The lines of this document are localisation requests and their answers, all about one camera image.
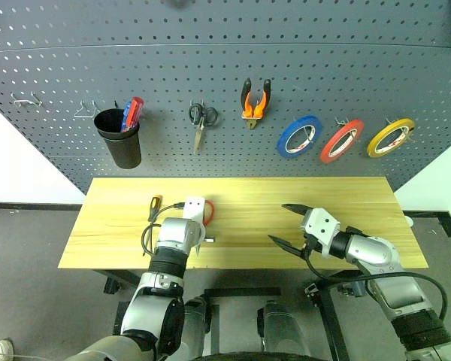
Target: sneaker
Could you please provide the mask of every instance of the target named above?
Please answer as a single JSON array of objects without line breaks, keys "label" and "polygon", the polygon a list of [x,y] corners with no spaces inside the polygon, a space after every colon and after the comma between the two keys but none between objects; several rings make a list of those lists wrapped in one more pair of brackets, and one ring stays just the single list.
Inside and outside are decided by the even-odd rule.
[{"label": "sneaker", "polygon": [[0,361],[13,361],[14,346],[11,343],[11,341],[9,341],[9,340],[1,340],[0,341],[0,353],[7,355],[7,356],[0,355]]}]

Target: pen holder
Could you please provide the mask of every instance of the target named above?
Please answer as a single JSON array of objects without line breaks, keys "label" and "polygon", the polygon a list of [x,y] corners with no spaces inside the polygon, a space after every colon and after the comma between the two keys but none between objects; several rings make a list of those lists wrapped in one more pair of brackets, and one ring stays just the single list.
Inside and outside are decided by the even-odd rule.
[{"label": "pen holder", "polygon": [[105,140],[115,164],[122,169],[132,169],[142,160],[138,141],[139,124],[121,133],[122,120],[123,109],[108,109],[98,113],[93,123]]}]

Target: scissors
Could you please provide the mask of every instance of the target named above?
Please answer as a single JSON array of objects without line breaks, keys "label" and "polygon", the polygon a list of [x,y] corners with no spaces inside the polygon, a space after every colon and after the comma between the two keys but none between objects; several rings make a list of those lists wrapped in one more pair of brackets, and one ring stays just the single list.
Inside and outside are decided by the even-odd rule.
[{"label": "scissors", "polygon": [[219,114],[216,109],[212,107],[206,108],[204,102],[201,102],[201,104],[191,102],[189,107],[189,119],[190,122],[197,127],[197,130],[195,131],[194,154],[197,153],[201,143],[204,128],[214,126],[218,116]]}]

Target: table top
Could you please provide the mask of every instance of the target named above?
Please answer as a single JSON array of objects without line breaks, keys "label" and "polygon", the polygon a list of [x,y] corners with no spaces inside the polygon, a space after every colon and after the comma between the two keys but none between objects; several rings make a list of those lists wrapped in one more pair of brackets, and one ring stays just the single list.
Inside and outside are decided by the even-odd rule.
[{"label": "table top", "polygon": [[[280,205],[299,203],[321,207],[341,222],[368,235],[391,241],[405,268],[426,268],[417,240],[384,177],[265,178],[94,178],[59,268],[145,269],[141,234],[148,224],[150,200],[162,195],[162,206],[203,196],[215,207],[197,256],[192,250],[187,268],[307,268],[305,262],[277,247],[267,235],[303,244],[302,216]],[[181,217],[167,210],[165,217]],[[157,231],[154,231],[154,242]],[[323,259],[314,252],[317,268],[354,268],[341,259]]]}]

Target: orange pliers handle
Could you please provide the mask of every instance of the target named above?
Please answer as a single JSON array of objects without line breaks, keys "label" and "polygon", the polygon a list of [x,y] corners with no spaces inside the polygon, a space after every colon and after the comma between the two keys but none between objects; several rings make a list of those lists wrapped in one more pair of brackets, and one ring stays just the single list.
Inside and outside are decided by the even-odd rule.
[{"label": "orange pliers handle", "polygon": [[251,87],[252,83],[250,79],[247,78],[246,81],[244,81],[241,93],[242,117],[245,119],[262,119],[264,116],[264,109],[267,108],[269,99],[271,98],[271,79],[264,80],[262,99],[254,109],[249,103]]}]

